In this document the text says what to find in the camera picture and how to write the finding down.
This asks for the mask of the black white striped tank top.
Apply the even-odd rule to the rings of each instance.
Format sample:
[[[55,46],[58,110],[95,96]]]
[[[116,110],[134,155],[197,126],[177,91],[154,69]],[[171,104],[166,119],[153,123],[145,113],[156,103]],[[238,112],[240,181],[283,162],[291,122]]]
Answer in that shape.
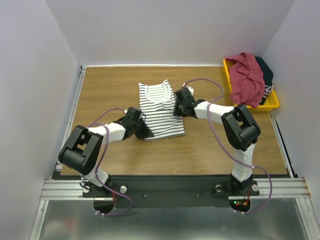
[[[176,99],[168,80],[160,84],[138,84],[139,106],[144,122],[153,133],[148,142],[186,134],[183,118],[174,115]]]

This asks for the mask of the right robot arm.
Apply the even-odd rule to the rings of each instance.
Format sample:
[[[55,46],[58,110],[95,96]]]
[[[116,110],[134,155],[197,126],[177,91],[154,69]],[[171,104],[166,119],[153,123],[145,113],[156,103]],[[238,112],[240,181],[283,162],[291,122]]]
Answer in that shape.
[[[188,87],[174,92],[175,107],[173,114],[178,117],[206,119],[222,150],[234,161],[229,189],[235,195],[248,190],[253,174],[253,151],[261,129],[248,108],[243,105],[223,106],[204,99],[195,100]],[[231,154],[219,140],[212,122],[223,125],[229,144],[234,149]]]

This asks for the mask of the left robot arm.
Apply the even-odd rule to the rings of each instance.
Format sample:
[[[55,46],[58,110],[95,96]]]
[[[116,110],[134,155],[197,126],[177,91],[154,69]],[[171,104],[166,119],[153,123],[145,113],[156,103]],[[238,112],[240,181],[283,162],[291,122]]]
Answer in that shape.
[[[127,110],[119,110],[124,116],[111,123],[104,124],[96,120],[88,127],[77,125],[59,152],[60,163],[91,183],[80,183],[84,194],[88,194],[94,187],[95,193],[100,197],[112,193],[113,197],[129,198],[111,188],[108,182],[110,175],[102,170],[100,165],[110,143],[126,140],[133,135],[139,140],[144,140],[154,134],[146,125],[146,115],[140,109],[129,107]]]

